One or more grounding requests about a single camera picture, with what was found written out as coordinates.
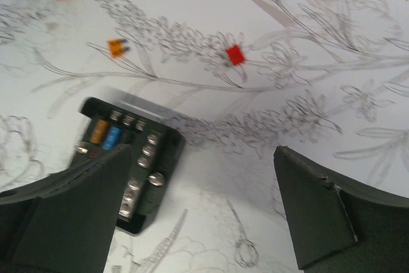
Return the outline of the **black fuse box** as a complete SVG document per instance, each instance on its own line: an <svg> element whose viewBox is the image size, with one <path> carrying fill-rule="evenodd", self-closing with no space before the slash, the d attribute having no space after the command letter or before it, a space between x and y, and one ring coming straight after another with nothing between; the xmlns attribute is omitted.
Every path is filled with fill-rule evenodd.
<svg viewBox="0 0 409 273"><path fill-rule="evenodd" d="M80 110L90 122L77 143L71 164L95 159L116 145L132 150L132 167L117 227L137 235L155 220L185 146L175 129L95 97Z"/></svg>

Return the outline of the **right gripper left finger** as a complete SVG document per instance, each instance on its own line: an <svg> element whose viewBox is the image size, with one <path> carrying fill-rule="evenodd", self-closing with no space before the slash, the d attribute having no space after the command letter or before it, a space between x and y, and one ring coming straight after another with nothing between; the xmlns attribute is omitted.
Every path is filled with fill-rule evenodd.
<svg viewBox="0 0 409 273"><path fill-rule="evenodd" d="M132 165L118 145L1 193L1 272L103 272Z"/></svg>

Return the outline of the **red fuse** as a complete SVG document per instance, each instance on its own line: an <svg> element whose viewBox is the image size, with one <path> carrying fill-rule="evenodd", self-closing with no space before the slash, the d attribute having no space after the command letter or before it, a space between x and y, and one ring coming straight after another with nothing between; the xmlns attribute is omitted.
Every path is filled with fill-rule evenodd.
<svg viewBox="0 0 409 273"><path fill-rule="evenodd" d="M226 49L226 54L228 60L233 66L241 65L245 63L246 59L241 47L237 44L234 44Z"/></svg>

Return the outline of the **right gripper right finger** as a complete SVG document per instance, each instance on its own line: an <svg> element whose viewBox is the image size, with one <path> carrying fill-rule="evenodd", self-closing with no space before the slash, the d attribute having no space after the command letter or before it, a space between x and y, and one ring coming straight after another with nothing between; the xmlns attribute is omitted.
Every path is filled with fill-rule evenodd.
<svg viewBox="0 0 409 273"><path fill-rule="evenodd" d="M408 198L287 146L276 148L274 169L300 270L408 269Z"/></svg>

